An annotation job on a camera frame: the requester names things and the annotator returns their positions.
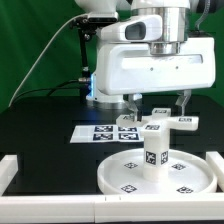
screw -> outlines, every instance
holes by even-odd
[[[85,35],[84,35],[84,38],[85,38],[86,41],[89,41],[89,40],[91,39],[91,37],[90,37],[89,34],[85,34]]]

black cable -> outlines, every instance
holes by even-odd
[[[69,80],[69,81],[63,82],[63,83],[57,85],[55,88],[52,88],[52,90],[47,94],[47,96],[51,96],[55,91],[58,90],[57,88],[67,86],[72,83],[79,83],[79,81],[78,80]]]
[[[13,101],[12,101],[12,104],[11,106],[16,102],[18,101],[19,98],[21,98],[22,96],[24,95],[27,95],[27,94],[30,94],[30,93],[34,93],[34,92],[42,92],[42,91],[52,91],[52,90],[69,90],[69,89],[80,89],[81,87],[64,87],[64,88],[43,88],[43,89],[34,89],[34,90],[30,90],[30,91],[26,91],[26,92],[23,92],[21,94],[19,94]]]

black table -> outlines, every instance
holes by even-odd
[[[148,111],[171,108],[173,116],[180,115],[176,99],[177,96],[144,96],[144,107]],[[4,195],[101,194],[97,186],[100,162],[111,154],[143,147],[143,143],[70,144],[70,138],[76,125],[115,124],[120,114],[127,113],[91,108],[81,104],[78,97],[18,101],[0,115],[0,157],[17,154],[19,161],[19,172]],[[199,116],[199,129],[172,130],[170,147],[202,158],[206,151],[224,155],[224,108],[208,97],[193,96],[186,115]]]

white bar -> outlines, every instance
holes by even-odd
[[[0,196],[3,195],[17,171],[17,156],[5,156],[0,162]]]
[[[96,198],[97,196],[0,197],[0,223],[94,222]]]
[[[218,152],[207,152],[206,161],[218,178],[218,185],[224,191],[224,159]]]
[[[95,221],[224,220],[224,194],[111,196],[98,201]]]

wire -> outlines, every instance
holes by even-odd
[[[205,8],[202,16],[196,21],[195,23],[195,30],[199,31],[201,23],[205,21],[205,19],[208,16],[209,10],[211,6],[211,1],[210,0],[205,0]]]
[[[70,89],[80,89],[82,87],[54,87],[54,88],[42,88],[42,89],[34,89],[34,90],[30,90],[30,91],[26,91],[26,92],[23,92],[21,94],[19,94],[18,96],[16,96],[10,107],[16,102],[18,101],[19,98],[21,98],[22,96],[24,95],[27,95],[27,94],[30,94],[30,93],[34,93],[34,92],[43,92],[43,91],[52,91],[52,90],[70,90]]]
[[[51,96],[55,91],[58,90],[58,88],[63,87],[63,86],[67,86],[67,85],[72,84],[72,83],[79,83],[79,80],[69,80],[67,82],[63,82],[62,84],[57,85],[55,88],[52,88],[52,90],[47,94],[47,96]]]
[[[21,90],[21,88],[23,87],[24,83],[26,82],[26,80],[29,78],[30,74],[33,72],[34,68],[36,67],[36,65],[38,64],[38,62],[40,61],[40,59],[43,57],[43,55],[45,54],[45,52],[47,51],[47,49],[50,47],[50,45],[52,44],[52,42],[55,40],[55,38],[58,36],[58,34],[72,21],[76,20],[78,17],[80,16],[85,16],[87,14],[82,14],[79,16],[75,16],[72,19],[68,20],[64,25],[62,25],[62,27],[54,34],[54,36],[51,38],[51,40],[48,42],[48,44],[46,45],[46,47],[44,48],[44,50],[42,51],[42,53],[40,54],[40,56],[37,58],[37,60],[35,61],[35,63],[33,64],[33,66],[31,67],[31,69],[29,70],[29,72],[27,73],[27,75],[25,76],[25,78],[22,80],[22,82],[20,83],[19,87],[16,89],[16,91],[14,92],[10,102],[9,102],[9,107],[11,107],[12,102],[14,101],[14,99],[16,98],[18,92]]]

